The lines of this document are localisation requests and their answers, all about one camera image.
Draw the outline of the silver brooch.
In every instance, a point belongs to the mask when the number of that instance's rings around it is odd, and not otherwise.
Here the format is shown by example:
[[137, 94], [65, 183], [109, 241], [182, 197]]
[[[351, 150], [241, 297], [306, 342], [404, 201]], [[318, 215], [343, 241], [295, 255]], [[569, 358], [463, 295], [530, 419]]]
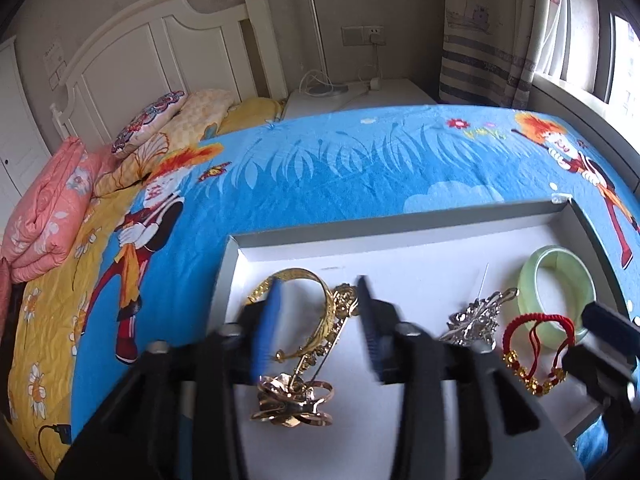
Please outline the silver brooch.
[[496, 331], [501, 307], [518, 298], [517, 287], [498, 290], [486, 298], [476, 298], [465, 309], [454, 312], [440, 341], [487, 353], [496, 348]]

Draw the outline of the green jade bangle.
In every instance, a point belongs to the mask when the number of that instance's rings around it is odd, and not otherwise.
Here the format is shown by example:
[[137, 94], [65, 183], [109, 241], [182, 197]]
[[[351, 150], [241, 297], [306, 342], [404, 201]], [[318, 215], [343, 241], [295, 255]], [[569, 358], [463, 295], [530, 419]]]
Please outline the green jade bangle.
[[518, 276], [518, 312], [565, 316], [574, 324], [576, 342], [588, 333], [582, 312], [596, 300], [596, 286], [585, 263], [558, 245], [537, 249]]

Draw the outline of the wall power socket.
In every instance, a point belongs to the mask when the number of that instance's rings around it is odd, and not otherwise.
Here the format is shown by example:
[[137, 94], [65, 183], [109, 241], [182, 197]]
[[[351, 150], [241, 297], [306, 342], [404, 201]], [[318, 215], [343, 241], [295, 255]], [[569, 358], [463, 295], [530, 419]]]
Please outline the wall power socket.
[[383, 26], [360, 25], [341, 28], [344, 47], [385, 46], [386, 36]]

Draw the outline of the yellow floral bedsheet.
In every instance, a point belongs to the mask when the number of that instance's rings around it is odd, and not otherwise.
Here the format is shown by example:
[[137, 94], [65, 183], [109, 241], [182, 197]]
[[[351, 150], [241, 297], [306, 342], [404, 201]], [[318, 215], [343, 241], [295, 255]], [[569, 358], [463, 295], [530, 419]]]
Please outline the yellow floral bedsheet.
[[93, 289], [118, 253], [113, 231], [141, 188], [94, 200], [62, 266], [24, 291], [8, 379], [9, 430], [48, 479], [68, 449], [53, 427], [70, 423], [76, 361], [89, 348], [81, 342], [89, 333], [84, 322], [99, 319], [89, 308]]

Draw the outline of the white wooden headboard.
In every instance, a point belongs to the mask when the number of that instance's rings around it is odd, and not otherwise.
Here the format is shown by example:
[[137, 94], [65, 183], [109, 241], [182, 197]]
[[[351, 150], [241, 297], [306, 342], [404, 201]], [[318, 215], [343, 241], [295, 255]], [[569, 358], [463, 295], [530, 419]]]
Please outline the white wooden headboard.
[[268, 0], [214, 13], [189, 0], [139, 0], [91, 34], [60, 85], [66, 105], [50, 107], [54, 128], [92, 150], [169, 91], [224, 89], [234, 102], [288, 97]]

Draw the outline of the white lamp pole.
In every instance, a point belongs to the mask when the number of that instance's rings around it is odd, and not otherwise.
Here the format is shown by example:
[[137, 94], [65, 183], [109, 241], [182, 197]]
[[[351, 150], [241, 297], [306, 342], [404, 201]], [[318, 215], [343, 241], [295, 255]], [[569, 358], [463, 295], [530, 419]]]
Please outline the white lamp pole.
[[308, 4], [319, 66], [313, 70], [308, 70], [303, 76], [299, 84], [299, 91], [305, 96], [317, 99], [341, 96], [348, 91], [348, 85], [334, 82], [329, 75], [316, 0], [308, 0]]

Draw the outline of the striped printed curtain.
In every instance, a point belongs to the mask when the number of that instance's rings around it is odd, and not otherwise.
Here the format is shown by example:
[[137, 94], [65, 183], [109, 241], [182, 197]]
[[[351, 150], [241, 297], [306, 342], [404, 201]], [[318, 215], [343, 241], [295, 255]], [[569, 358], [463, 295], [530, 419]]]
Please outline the striped printed curtain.
[[524, 110], [565, 9], [566, 0], [445, 0], [439, 99]]

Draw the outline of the embroidered small pillow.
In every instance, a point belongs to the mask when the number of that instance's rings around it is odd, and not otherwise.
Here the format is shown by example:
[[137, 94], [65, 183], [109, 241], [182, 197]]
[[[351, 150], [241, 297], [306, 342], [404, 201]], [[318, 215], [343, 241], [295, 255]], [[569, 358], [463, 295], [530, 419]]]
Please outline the embroidered small pillow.
[[160, 131], [171, 118], [182, 109], [186, 102], [186, 92], [171, 91], [148, 104], [134, 116], [116, 136], [111, 153], [119, 159], [131, 154], [136, 148], [145, 144], [151, 136]]

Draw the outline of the pink folded quilt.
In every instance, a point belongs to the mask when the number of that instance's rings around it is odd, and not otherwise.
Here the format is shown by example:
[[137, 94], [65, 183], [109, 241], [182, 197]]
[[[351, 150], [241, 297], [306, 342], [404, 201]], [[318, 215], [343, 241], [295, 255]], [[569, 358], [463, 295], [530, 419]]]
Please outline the pink folded quilt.
[[10, 215], [1, 243], [14, 284], [39, 278], [67, 258], [99, 177], [117, 159], [107, 145], [90, 152], [70, 136], [44, 165]]

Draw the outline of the yellow checked pillow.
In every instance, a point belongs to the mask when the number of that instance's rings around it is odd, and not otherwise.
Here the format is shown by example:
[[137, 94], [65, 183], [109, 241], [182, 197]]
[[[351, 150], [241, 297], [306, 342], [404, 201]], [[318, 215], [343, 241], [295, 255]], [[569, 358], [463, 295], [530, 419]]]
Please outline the yellow checked pillow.
[[189, 94], [165, 125], [137, 146], [112, 172], [96, 180], [93, 194], [102, 197], [150, 178], [166, 155], [212, 138], [233, 104], [228, 90], [207, 89]]

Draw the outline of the gold bangle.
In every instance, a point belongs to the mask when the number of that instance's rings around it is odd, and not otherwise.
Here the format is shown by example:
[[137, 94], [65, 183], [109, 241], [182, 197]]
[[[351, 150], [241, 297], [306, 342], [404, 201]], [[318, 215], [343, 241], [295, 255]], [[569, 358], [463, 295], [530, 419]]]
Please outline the gold bangle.
[[282, 285], [283, 304], [278, 317], [276, 341], [284, 347], [273, 359], [278, 363], [327, 356], [340, 338], [346, 322], [358, 314], [354, 285], [330, 287], [314, 272], [303, 268], [283, 269], [260, 282], [247, 296], [246, 305], [265, 300], [276, 283]]

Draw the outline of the grey cardboard jewelry tray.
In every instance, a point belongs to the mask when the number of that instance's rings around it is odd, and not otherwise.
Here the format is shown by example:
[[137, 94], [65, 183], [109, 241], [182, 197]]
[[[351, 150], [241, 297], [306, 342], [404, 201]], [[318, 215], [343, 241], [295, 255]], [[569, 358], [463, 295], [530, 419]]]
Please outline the grey cardboard jewelry tray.
[[[209, 322], [233, 320], [269, 275], [307, 269], [326, 284], [365, 276], [373, 295], [432, 336], [475, 297], [509, 288], [529, 256], [558, 245], [582, 259], [597, 298], [626, 302], [600, 238], [573, 202], [495, 204], [277, 231], [236, 234], [224, 248]], [[255, 388], [235, 390], [247, 469], [254, 479], [386, 479], [392, 472], [402, 390], [371, 370], [358, 321], [347, 323], [320, 377], [335, 396], [332, 425], [294, 429], [254, 422]]]

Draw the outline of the white bedside table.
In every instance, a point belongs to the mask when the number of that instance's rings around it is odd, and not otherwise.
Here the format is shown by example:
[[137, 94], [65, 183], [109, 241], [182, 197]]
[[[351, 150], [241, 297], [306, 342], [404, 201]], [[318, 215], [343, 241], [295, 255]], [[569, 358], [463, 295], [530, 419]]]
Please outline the white bedside table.
[[436, 101], [409, 79], [383, 79], [378, 90], [367, 82], [351, 82], [346, 93], [335, 96], [308, 96], [292, 92], [285, 104], [283, 120], [329, 114], [360, 108], [432, 105]]

